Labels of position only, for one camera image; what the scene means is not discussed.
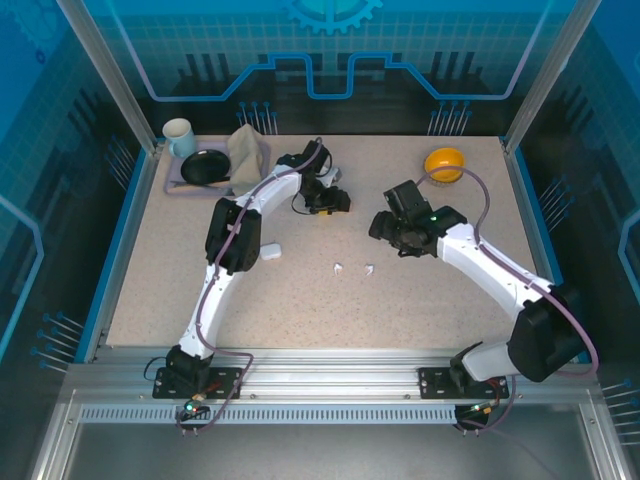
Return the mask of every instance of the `speckled countertop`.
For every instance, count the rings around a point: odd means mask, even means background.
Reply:
[[[202,137],[216,140],[224,137]],[[265,137],[272,160],[302,151],[311,136]],[[533,261],[511,182],[495,137],[326,136],[340,187],[352,211],[302,216],[282,204],[263,223],[263,243],[278,242],[278,260],[258,260],[235,292],[218,335],[222,347],[462,348],[508,336],[507,315],[471,280],[432,257],[398,258],[367,232],[386,208],[383,191],[418,179],[424,158],[453,146],[489,186],[492,206],[483,236],[528,269]],[[170,346],[178,342],[202,287],[204,240],[215,200],[166,195],[165,149],[107,343]],[[475,222],[483,199],[473,179],[421,187],[434,208],[444,204]],[[333,265],[344,266],[334,276]],[[365,265],[375,272],[365,276]]]

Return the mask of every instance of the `mug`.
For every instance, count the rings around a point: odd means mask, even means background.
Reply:
[[[169,140],[169,152],[174,157],[187,158],[198,149],[189,120],[184,118],[169,120],[162,127],[162,134]]]

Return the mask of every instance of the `beige cloth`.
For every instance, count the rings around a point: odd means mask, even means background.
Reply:
[[[258,145],[261,140],[262,135],[249,124],[236,130],[227,140],[231,161],[229,185],[236,196],[247,193],[260,183],[261,173],[269,172],[270,166],[263,166],[264,159]]]

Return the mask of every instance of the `white block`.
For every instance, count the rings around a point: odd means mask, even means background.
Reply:
[[[282,256],[282,247],[279,243],[268,243],[260,247],[260,258],[263,260],[273,260]]]

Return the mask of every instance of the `metal bracket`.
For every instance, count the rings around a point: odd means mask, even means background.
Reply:
[[[211,390],[206,392],[207,400],[224,400],[240,377],[241,368],[209,368],[206,385]],[[238,386],[231,398],[240,398],[241,386]],[[198,392],[194,385],[180,380],[180,377],[167,368],[159,368],[153,386],[152,397],[156,399],[189,399]]]
[[[458,386],[452,380],[449,368],[419,368],[418,379],[420,398],[423,400],[457,400],[478,399],[492,400],[496,394],[501,398],[509,398],[509,387],[505,377],[499,377],[496,389],[486,382],[467,387],[466,395],[461,395]]]

